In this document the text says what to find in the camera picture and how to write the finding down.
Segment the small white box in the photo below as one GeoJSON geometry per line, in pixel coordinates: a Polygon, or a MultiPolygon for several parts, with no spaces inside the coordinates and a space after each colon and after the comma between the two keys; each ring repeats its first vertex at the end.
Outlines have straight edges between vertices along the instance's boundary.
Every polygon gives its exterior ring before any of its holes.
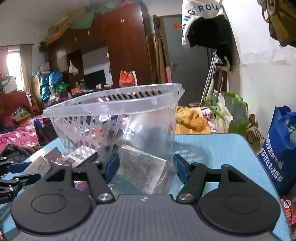
{"type": "Polygon", "coordinates": [[[44,177],[50,169],[51,165],[49,161],[45,157],[40,156],[35,161],[31,162],[31,164],[22,172],[22,175],[38,173],[41,177],[44,177]]]}

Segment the black television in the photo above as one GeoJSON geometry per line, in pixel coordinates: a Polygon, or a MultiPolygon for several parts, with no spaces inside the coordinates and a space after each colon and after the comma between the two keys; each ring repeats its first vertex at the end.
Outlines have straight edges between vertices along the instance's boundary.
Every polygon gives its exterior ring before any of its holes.
{"type": "Polygon", "coordinates": [[[106,76],[104,70],[92,72],[84,75],[86,89],[95,89],[96,85],[106,85],[106,76]]]}

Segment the translucent white plastic basket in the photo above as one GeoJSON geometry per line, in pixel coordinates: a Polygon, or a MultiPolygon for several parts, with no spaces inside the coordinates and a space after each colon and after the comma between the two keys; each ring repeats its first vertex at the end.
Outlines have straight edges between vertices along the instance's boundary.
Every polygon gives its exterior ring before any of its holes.
{"type": "Polygon", "coordinates": [[[170,160],[176,111],[184,93],[179,83],[107,89],[55,104],[43,114],[67,152],[86,146],[106,160],[129,145],[170,160]],[[129,128],[138,132],[137,138],[125,138],[129,128]]]}

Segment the black hanging garment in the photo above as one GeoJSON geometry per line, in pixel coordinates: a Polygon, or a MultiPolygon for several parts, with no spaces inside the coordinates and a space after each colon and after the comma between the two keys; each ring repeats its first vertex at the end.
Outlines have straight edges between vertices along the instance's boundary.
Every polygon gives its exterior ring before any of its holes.
{"type": "Polygon", "coordinates": [[[215,49],[222,61],[219,65],[229,63],[229,69],[232,69],[234,38],[230,23],[224,15],[212,19],[198,18],[190,26],[187,38],[191,48],[202,46],[215,49]]]}

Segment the blue woven shopping bag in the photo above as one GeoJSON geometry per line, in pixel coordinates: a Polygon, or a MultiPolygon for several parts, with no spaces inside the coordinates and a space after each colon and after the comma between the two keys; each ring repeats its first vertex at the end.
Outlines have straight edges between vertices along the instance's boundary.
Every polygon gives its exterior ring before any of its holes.
{"type": "Polygon", "coordinates": [[[295,112],[276,107],[258,158],[279,196],[286,196],[295,184],[295,112]]]}

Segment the Kent cigarette box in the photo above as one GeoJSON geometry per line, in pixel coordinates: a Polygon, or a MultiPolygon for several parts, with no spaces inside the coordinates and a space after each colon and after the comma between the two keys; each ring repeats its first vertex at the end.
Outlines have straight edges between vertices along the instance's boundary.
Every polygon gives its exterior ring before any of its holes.
{"type": "Polygon", "coordinates": [[[95,149],[81,146],[62,158],[62,161],[71,164],[73,168],[81,168],[89,162],[95,161],[97,158],[98,152],[95,149]]]}

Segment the pink floral bedding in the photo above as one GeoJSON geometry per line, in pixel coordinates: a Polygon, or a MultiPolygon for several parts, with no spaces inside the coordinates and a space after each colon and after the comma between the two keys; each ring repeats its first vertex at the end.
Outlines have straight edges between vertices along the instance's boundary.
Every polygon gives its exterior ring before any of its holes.
{"type": "Polygon", "coordinates": [[[19,147],[34,147],[39,144],[37,133],[34,126],[34,120],[39,120],[43,124],[43,116],[39,115],[28,120],[23,126],[15,129],[12,132],[1,134],[0,151],[2,152],[9,144],[14,144],[19,147]]]}

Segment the white green-handled tote bag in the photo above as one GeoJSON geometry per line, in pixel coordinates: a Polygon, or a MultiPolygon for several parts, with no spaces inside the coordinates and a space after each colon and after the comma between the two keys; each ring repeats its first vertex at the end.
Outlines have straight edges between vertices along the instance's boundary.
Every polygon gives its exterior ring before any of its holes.
{"type": "Polygon", "coordinates": [[[235,93],[222,92],[215,101],[213,97],[205,97],[205,104],[215,115],[217,133],[246,134],[249,123],[248,104],[235,93]]]}

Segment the dark red wooden wardrobe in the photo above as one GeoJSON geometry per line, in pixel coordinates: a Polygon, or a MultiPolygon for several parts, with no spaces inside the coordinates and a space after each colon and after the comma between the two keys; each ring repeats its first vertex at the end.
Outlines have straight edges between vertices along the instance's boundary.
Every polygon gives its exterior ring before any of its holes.
{"type": "Polygon", "coordinates": [[[149,13],[144,4],[128,4],[98,15],[88,29],[66,30],[48,44],[50,70],[61,71],[64,81],[74,87],[86,69],[82,55],[101,47],[108,50],[114,87],[118,87],[123,70],[134,71],[139,85],[157,82],[149,13]]]}

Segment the orange white hanging bag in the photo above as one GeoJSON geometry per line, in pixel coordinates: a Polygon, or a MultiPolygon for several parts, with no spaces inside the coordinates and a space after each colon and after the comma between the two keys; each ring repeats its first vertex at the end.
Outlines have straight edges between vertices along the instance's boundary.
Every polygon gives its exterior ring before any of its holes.
{"type": "Polygon", "coordinates": [[[135,71],[120,71],[119,86],[137,86],[135,71]]]}

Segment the metal crutches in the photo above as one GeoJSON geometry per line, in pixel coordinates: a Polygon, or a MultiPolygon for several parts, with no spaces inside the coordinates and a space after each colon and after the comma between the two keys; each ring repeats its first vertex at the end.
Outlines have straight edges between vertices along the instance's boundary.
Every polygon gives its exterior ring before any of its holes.
{"type": "Polygon", "coordinates": [[[218,58],[217,53],[214,52],[212,54],[212,60],[211,60],[208,76],[207,76],[205,87],[204,87],[203,94],[202,94],[202,97],[201,97],[201,103],[203,103],[204,98],[207,96],[207,93],[208,93],[208,90],[209,90],[209,87],[210,87],[210,84],[211,84],[211,80],[212,80],[212,78],[214,76],[214,72],[215,72],[215,69],[216,69],[217,58],[218,58]]]}

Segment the yellow blanket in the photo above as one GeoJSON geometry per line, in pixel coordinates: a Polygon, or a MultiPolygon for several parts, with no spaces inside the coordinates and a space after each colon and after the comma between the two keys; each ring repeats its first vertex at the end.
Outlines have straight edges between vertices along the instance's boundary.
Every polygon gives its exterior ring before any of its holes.
{"type": "Polygon", "coordinates": [[[210,133],[210,125],[200,107],[177,107],[176,135],[201,135],[210,133]]]}

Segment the clear plastic packet with paper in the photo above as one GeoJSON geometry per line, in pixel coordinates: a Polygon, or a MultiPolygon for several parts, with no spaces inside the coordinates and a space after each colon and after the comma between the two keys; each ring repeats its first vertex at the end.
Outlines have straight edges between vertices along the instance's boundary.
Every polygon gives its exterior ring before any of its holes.
{"type": "Polygon", "coordinates": [[[178,170],[176,164],[134,147],[123,145],[119,151],[117,175],[148,195],[168,193],[178,170]]]}

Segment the grey door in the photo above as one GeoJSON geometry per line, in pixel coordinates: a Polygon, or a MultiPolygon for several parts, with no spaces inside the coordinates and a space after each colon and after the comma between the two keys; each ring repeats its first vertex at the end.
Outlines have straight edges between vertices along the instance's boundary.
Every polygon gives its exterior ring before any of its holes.
{"type": "Polygon", "coordinates": [[[162,35],[171,81],[182,84],[185,90],[179,105],[200,102],[209,72],[211,50],[198,46],[189,49],[183,47],[181,15],[160,17],[159,33],[162,35]]]}

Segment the window curtain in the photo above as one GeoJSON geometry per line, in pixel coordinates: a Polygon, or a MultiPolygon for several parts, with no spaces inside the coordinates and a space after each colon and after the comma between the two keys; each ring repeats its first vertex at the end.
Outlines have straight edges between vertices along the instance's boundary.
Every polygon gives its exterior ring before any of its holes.
{"type": "MultiPolygon", "coordinates": [[[[1,46],[1,73],[8,75],[7,56],[9,48],[13,46],[1,46]]],[[[27,94],[32,92],[31,76],[32,76],[32,44],[21,44],[20,48],[20,70],[23,77],[23,90],[27,94]]]]}

